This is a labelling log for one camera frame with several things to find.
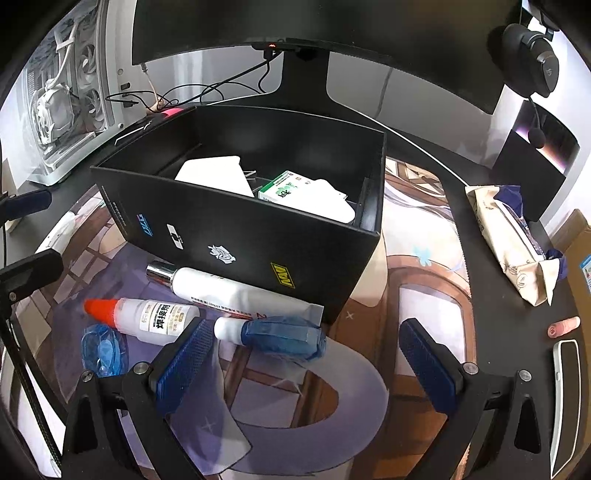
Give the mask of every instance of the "black cable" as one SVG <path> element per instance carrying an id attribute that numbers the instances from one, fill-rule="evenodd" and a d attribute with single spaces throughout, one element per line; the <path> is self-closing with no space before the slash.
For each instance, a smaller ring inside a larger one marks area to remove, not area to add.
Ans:
<path id="1" fill-rule="evenodd" d="M 384 106 L 384 98 L 386 97 L 386 90 L 388 89 L 388 83 L 390 82 L 390 77 L 392 76 L 392 72 L 394 71 L 394 67 L 390 67 L 388 69 L 388 73 L 386 74 L 386 78 L 384 79 L 384 84 L 382 85 L 382 91 L 379 94 L 379 102 L 378 108 L 375 111 L 374 120 L 379 117 L 379 114 L 382 113 L 382 107 Z"/>
<path id="2" fill-rule="evenodd" d="M 275 60 L 280 54 L 281 54 L 281 52 L 278 52 L 278 53 L 274 54 L 273 55 L 273 58 L 271 60 L 269 60 L 269 61 Z M 246 74 L 248 74 L 250 72 L 254 72 L 256 69 L 259 69 L 259 68 L 261 68 L 262 66 L 264 66 L 266 64 L 267 64 L 267 60 L 262 61 L 262 62 L 256 64 L 254 67 L 250 67 L 249 69 L 246 69 L 243 72 L 237 73 L 236 75 L 234 75 L 234 76 L 232 76 L 230 78 L 227 78 L 226 80 L 223 80 L 223 81 L 217 82 L 217 83 L 213 83 L 213 84 L 211 84 L 208 87 L 210 90 L 208 90 L 207 88 L 205 88 L 205 90 L 202 91 L 199 95 L 196 95 L 194 97 L 191 97 L 190 99 L 187 99 L 184 102 L 180 102 L 178 105 L 181 106 L 181 105 L 185 105 L 185 104 L 190 103 L 190 102 L 194 102 L 198 98 L 201 98 L 203 95 L 208 94 L 209 92 L 217 89 L 218 87 L 220 87 L 220 86 L 222 86 L 222 85 L 224 85 L 226 83 L 230 83 L 231 81 L 236 80 L 237 78 L 240 78 L 240 77 L 242 77 L 242 76 L 244 76 L 244 75 L 246 75 Z"/>
<path id="3" fill-rule="evenodd" d="M 530 101 L 531 106 L 534 108 L 535 117 L 536 117 L 536 119 L 538 121 L 538 128 L 541 130 L 542 129 L 542 123 L 540 122 L 540 114 L 538 113 L 538 107 L 535 104 L 535 102 L 532 100 L 531 97 L 529 97 L 528 100 Z"/>
<path id="4" fill-rule="evenodd" d="M 262 75 L 262 77 L 259 79 L 259 83 L 257 84 L 257 86 L 259 87 L 259 90 L 260 90 L 260 91 L 262 91 L 263 93 L 266 93 L 266 91 L 262 89 L 262 87 L 261 87 L 261 83 L 262 83 L 262 81 L 265 79 L 265 77 L 266 77 L 267 75 L 269 75 L 269 72 L 270 72 L 270 71 L 271 71 L 271 61 L 269 60 L 269 61 L 267 62 L 267 71 L 266 71 L 266 72 L 265 72 L 265 73 Z"/>
<path id="5" fill-rule="evenodd" d="M 225 99 L 226 99 L 226 97 L 224 97 L 223 93 L 222 93 L 220 90 L 218 90 L 217 88 L 214 88 L 214 90 L 220 93 L 220 95 L 222 96 L 222 100 L 225 100 Z M 201 95 L 201 96 L 199 97 L 199 104 L 200 104 L 200 105 L 203 105 L 203 95 Z"/>
<path id="6" fill-rule="evenodd" d="M 170 92 L 173 92 L 176 89 L 179 89 L 179 88 L 182 88 L 182 87 L 204 87 L 204 89 L 207 89 L 207 88 L 210 88 L 211 85 L 207 85 L 205 83 L 183 83 L 182 85 L 177 85 L 176 87 L 172 87 L 168 92 L 166 92 L 164 94 L 164 96 L 167 96 Z M 210 91 L 212 92 L 214 90 L 217 91 L 217 93 L 220 94 L 220 96 L 222 97 L 222 99 L 224 99 L 223 93 L 220 90 L 218 90 L 217 88 L 214 88 L 214 89 L 212 89 Z"/>
<path id="7" fill-rule="evenodd" d="M 2 146 L 0 145 L 0 162 L 2 162 Z M 0 163 L 0 195 L 4 194 L 4 188 L 2 187 L 4 165 Z M 6 267 L 7 261 L 7 247 L 6 247 L 6 223 L 2 224 L 2 267 Z"/>
<path id="8" fill-rule="evenodd" d="M 133 102 L 132 100 L 117 100 L 117 99 L 113 98 L 114 96 L 121 96 L 121 97 L 131 96 L 131 97 L 137 98 L 144 105 L 144 107 L 146 107 L 152 113 L 157 113 L 160 111 L 160 110 L 156 110 L 156 111 L 152 110 L 152 107 L 150 107 L 142 97 L 137 95 L 138 93 L 149 93 L 150 95 L 154 95 L 154 92 L 152 92 L 151 90 L 130 90 L 129 92 L 111 93 L 110 95 L 107 95 L 105 97 L 105 100 L 107 102 L 116 102 L 116 103 L 132 102 L 137 105 L 137 102 Z M 166 100 L 166 104 L 162 107 L 163 109 L 168 107 L 169 105 L 176 105 L 174 103 L 174 100 L 177 100 L 177 103 L 178 103 L 178 99 L 168 100 L 166 98 L 166 95 L 158 95 L 158 96 L 160 97 L 161 100 Z"/>
<path id="9" fill-rule="evenodd" d="M 0 142 L 0 159 L 2 158 L 2 143 Z M 0 163 L 0 190 L 2 190 L 2 164 Z M 5 225 L 2 225 L 2 236 L 4 239 L 4 267 L 6 267 L 6 258 L 7 258 L 7 245 L 6 245 L 6 228 Z M 53 457 L 56 465 L 61 470 L 61 453 L 60 449 L 57 447 L 56 441 L 51 434 L 51 430 L 49 425 L 47 424 L 47 419 L 45 418 L 45 414 L 43 413 L 43 409 L 41 408 L 41 404 L 39 403 L 39 399 L 37 398 L 37 394 L 35 393 L 35 389 L 31 382 L 31 378 L 27 372 L 25 364 L 22 360 L 21 354 L 19 352 L 18 344 L 14 339 L 13 334 L 11 334 L 8 322 L 9 319 L 3 319 L 0 317 L 0 339 L 2 339 L 2 343 L 4 344 L 4 348 L 6 352 L 10 356 L 12 360 L 12 365 L 14 366 L 14 371 L 17 374 L 18 379 L 21 382 L 22 389 L 27 396 L 29 401 L 29 405 L 31 406 L 31 410 L 33 411 L 33 415 L 35 420 L 37 421 L 37 425 L 39 426 L 39 430 L 41 431 L 41 435 L 47 444 L 47 448 L 49 449 L 49 453 Z"/>
<path id="10" fill-rule="evenodd" d="M 261 94 L 261 92 L 259 92 L 259 91 L 258 91 L 256 88 L 253 88 L 253 87 L 251 87 L 250 85 L 247 85 L 246 83 L 240 83 L 240 82 L 226 82 L 226 83 L 224 83 L 224 85 L 226 85 L 226 84 L 229 84 L 229 83 L 232 83 L 232 84 L 234 84 L 234 85 L 241 85 L 241 86 L 243 86 L 243 87 L 246 87 L 246 88 L 248 88 L 249 90 L 252 90 L 253 92 L 255 92 L 255 93 L 259 94 L 259 95 Z"/>

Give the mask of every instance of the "white cable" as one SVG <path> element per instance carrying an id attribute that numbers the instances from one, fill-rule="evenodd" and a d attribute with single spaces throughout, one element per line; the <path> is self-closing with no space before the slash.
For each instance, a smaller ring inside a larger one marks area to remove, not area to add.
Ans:
<path id="1" fill-rule="evenodd" d="M 422 147 L 419 147 L 415 142 L 413 142 L 412 140 L 409 140 L 408 138 L 406 138 L 403 134 L 398 133 L 396 130 L 388 127 L 387 125 L 384 125 L 382 122 L 378 122 L 375 118 L 371 118 L 370 116 L 365 115 L 365 113 L 363 112 L 357 112 L 361 115 L 363 115 L 366 118 L 369 118 L 372 122 L 377 123 L 378 125 L 384 127 L 385 129 L 387 129 L 388 131 L 392 132 L 395 135 L 398 135 L 400 138 L 402 138 L 403 140 L 406 140 L 408 143 L 410 143 L 413 147 L 419 149 L 421 152 L 423 152 L 426 156 L 428 156 L 429 158 L 435 160 L 437 163 L 439 163 L 443 168 L 445 168 L 449 173 L 451 173 L 455 178 L 457 178 L 459 181 L 461 181 L 466 187 L 469 187 L 470 185 L 468 185 L 463 178 L 461 178 L 456 172 L 454 172 L 452 169 L 450 169 L 448 166 L 444 165 L 442 162 L 440 162 L 438 159 L 436 159 L 433 155 L 431 155 L 427 150 L 425 150 Z"/>
<path id="2" fill-rule="evenodd" d="M 146 77 L 148 78 L 148 83 L 150 84 L 150 86 L 152 87 L 152 92 L 154 93 L 154 99 L 156 100 L 156 110 L 158 110 L 158 107 L 160 106 L 160 98 L 158 98 L 158 94 L 156 93 L 156 88 L 154 88 L 154 84 L 152 83 L 152 80 L 150 79 L 150 76 L 148 75 L 148 71 L 146 70 L 144 72 L 146 74 Z"/>
<path id="3" fill-rule="evenodd" d="M 76 36 L 76 30 L 78 29 L 78 25 L 80 24 L 79 20 L 75 20 L 74 21 L 74 25 L 72 26 L 72 31 L 70 32 L 70 37 L 69 40 L 74 40 L 74 37 Z M 74 47 L 73 43 L 70 43 L 67 48 L 66 48 L 66 53 L 64 54 L 64 60 L 62 61 L 59 70 L 57 71 L 57 75 L 55 76 L 55 78 L 53 80 L 49 80 L 48 83 L 45 86 L 45 90 L 51 90 L 53 87 L 56 86 L 57 81 L 60 79 L 61 74 L 64 71 L 64 68 L 66 66 L 66 63 L 68 62 L 68 58 L 70 57 L 70 52 L 72 51 Z"/>

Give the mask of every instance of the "headphone ear cup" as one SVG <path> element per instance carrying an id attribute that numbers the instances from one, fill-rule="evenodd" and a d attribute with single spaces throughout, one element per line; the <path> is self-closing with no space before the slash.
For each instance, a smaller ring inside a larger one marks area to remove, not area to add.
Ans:
<path id="1" fill-rule="evenodd" d="M 534 82 L 530 66 L 525 63 L 521 54 L 527 48 L 524 44 L 526 36 L 536 35 L 537 32 L 528 30 L 523 25 L 510 24 L 503 32 L 501 39 L 501 65 L 505 84 L 517 95 L 528 98 L 534 93 Z"/>
<path id="2" fill-rule="evenodd" d="M 530 72 L 534 88 L 541 96 L 548 98 L 558 83 L 558 58 L 546 40 L 534 40 L 530 47 Z"/>

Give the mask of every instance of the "pink object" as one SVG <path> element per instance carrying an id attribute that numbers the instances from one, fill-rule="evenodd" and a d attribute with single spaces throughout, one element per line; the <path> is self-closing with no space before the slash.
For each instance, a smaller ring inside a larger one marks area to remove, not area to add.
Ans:
<path id="1" fill-rule="evenodd" d="M 560 322 L 553 323 L 548 327 L 548 336 L 550 338 L 557 338 L 571 332 L 581 325 L 580 317 L 571 317 Z"/>
<path id="2" fill-rule="evenodd" d="M 166 117 L 176 115 L 179 112 L 182 112 L 182 108 L 169 108 L 167 110 L 163 110 L 162 113 L 166 115 Z"/>

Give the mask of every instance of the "small pink bottle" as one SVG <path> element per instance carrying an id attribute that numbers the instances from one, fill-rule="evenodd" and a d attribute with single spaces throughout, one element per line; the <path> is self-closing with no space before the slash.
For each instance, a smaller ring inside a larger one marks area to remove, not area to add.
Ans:
<path id="1" fill-rule="evenodd" d="M 578 328 L 579 325 L 581 325 L 580 317 L 571 317 L 569 319 L 553 323 L 548 327 L 548 336 L 550 338 L 558 338 L 573 331 L 575 328 Z"/>

